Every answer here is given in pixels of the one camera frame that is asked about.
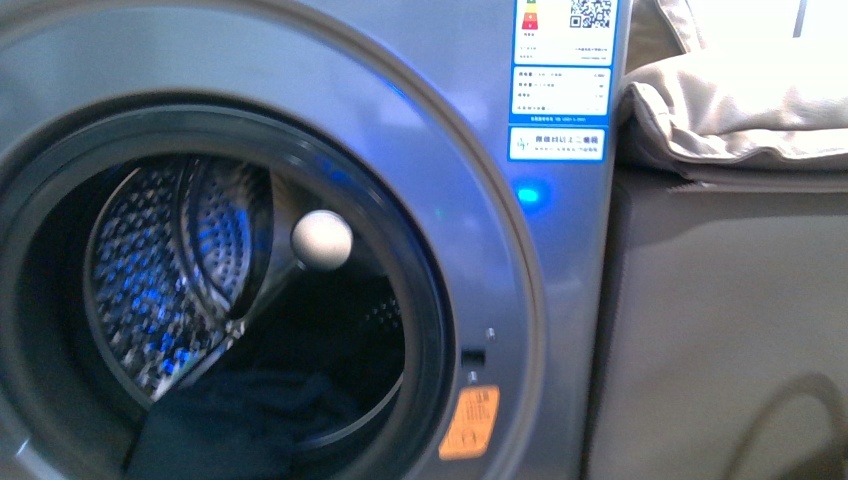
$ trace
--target blue label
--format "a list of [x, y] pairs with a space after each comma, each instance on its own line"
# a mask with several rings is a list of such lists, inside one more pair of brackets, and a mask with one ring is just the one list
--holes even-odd
[[603, 162], [618, 0], [516, 0], [509, 159]]

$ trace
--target warning sticker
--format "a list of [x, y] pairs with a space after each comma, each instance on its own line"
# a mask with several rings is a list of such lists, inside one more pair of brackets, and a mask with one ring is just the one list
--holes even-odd
[[448, 433], [439, 446], [439, 458], [462, 460], [483, 456], [492, 438], [499, 401], [500, 390], [496, 386], [462, 389]]

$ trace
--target front-load washing machine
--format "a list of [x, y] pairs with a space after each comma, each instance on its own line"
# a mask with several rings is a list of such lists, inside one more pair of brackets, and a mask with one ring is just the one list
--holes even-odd
[[3, 478], [576, 478], [628, 20], [0, 1]]

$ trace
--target beige cushion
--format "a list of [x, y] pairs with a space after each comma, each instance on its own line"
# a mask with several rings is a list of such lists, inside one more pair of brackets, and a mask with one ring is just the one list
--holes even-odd
[[659, 0], [635, 0], [630, 18], [626, 72], [689, 51], [678, 41]]
[[789, 39], [643, 66], [622, 83], [620, 156], [693, 179], [698, 166], [848, 172], [848, 83], [830, 67], [838, 50]]

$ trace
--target gray fabric surface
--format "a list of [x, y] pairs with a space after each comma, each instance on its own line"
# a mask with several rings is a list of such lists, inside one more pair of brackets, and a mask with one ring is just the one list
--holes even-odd
[[[656, 174], [617, 183], [620, 287], [604, 298], [612, 341], [588, 478], [727, 478], [793, 383], [835, 384], [845, 402], [848, 195], [672, 193], [685, 190]], [[732, 478], [785, 473], [832, 443], [832, 423], [815, 397], [788, 397]]]
[[625, 72], [686, 52], [659, 0], [634, 0]]
[[625, 77], [620, 122], [636, 163], [698, 178], [698, 166], [848, 171], [848, 89], [822, 72], [835, 45], [790, 39], [702, 50]]

